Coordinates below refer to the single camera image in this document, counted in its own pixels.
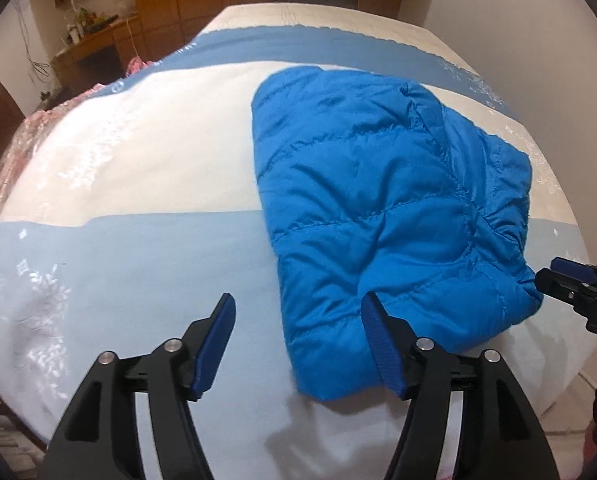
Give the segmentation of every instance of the folded jacket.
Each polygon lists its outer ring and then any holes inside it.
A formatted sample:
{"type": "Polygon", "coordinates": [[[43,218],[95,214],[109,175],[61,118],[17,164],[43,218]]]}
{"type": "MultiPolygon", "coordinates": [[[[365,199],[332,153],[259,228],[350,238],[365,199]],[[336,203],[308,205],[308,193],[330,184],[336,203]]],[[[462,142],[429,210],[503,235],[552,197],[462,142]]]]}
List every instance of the folded jacket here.
{"type": "Polygon", "coordinates": [[[536,312],[527,155],[421,85],[359,71],[275,73],[252,113],[300,391],[328,400],[379,384],[360,320],[368,291],[451,352],[536,312]]]}

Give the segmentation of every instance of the blue stripe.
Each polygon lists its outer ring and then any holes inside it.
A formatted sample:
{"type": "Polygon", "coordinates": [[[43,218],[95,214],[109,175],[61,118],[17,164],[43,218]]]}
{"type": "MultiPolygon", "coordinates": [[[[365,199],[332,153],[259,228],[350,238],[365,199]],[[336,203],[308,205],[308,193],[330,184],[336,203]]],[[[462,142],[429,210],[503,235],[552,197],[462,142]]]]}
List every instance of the blue stripe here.
{"type": "Polygon", "coordinates": [[[108,85],[93,97],[131,88],[155,72],[252,61],[331,64],[412,79],[470,97],[514,118],[483,79],[440,56],[392,40],[303,25],[231,28],[201,34],[156,65],[108,85]]]}

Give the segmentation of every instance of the tiled floor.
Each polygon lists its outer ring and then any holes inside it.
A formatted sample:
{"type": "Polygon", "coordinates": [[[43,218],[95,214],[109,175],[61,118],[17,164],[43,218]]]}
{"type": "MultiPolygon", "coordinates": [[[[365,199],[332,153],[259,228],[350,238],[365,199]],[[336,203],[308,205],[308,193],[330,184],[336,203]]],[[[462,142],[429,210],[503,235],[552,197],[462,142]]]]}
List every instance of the tiled floor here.
{"type": "Polygon", "coordinates": [[[596,386],[597,351],[540,418],[563,480],[576,478],[581,472],[582,447],[596,386]]]}

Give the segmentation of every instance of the white stripe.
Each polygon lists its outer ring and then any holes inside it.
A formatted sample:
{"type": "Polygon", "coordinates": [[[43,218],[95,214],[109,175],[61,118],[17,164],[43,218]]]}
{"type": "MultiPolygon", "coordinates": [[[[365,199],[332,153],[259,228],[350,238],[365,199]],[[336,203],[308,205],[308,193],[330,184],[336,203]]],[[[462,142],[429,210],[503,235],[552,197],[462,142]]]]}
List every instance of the white stripe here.
{"type": "Polygon", "coordinates": [[[505,142],[529,156],[532,164],[532,188],[529,194],[530,218],[577,224],[565,193],[563,193],[563,188],[558,183],[543,152],[522,124],[464,95],[443,88],[424,86],[444,105],[464,115],[488,134],[501,137],[505,142]]]}
{"type": "MultiPolygon", "coordinates": [[[[265,61],[159,72],[127,91],[84,102],[41,146],[0,221],[79,226],[106,215],[261,209],[250,106],[260,84],[289,66],[265,61]]],[[[470,98],[428,88],[529,154],[532,218],[575,223],[521,124],[470,98]]]]}
{"type": "Polygon", "coordinates": [[[254,4],[227,7],[203,29],[202,34],[226,28],[284,25],[338,28],[373,36],[379,40],[392,40],[436,54],[460,68],[476,73],[476,70],[456,52],[425,28],[341,7],[308,4],[254,4]]]}

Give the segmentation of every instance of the bed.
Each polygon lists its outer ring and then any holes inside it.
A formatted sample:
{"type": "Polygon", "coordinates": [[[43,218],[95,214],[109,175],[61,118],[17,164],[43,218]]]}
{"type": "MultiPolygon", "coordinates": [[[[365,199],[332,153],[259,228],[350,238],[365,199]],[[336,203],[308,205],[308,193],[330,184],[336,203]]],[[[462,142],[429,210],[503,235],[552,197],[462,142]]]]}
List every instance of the bed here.
{"type": "MultiPolygon", "coordinates": [[[[587,262],[576,219],[514,113],[432,33],[356,10],[229,7],[190,44],[88,97],[35,153],[0,214],[0,393],[49,440],[96,356],[151,351],[231,292],[238,316],[213,389],[191,405],[217,479],[382,478],[406,404],[381,388],[320,403],[296,391],[275,257],[253,165],[250,104],[297,64],[411,78],[533,167],[525,257],[587,262]]],[[[489,343],[537,413],[597,344],[570,308],[489,343]]],[[[460,404],[440,476],[451,474],[460,404]]],[[[159,478],[147,399],[137,400],[147,478],[159,478]]]]}

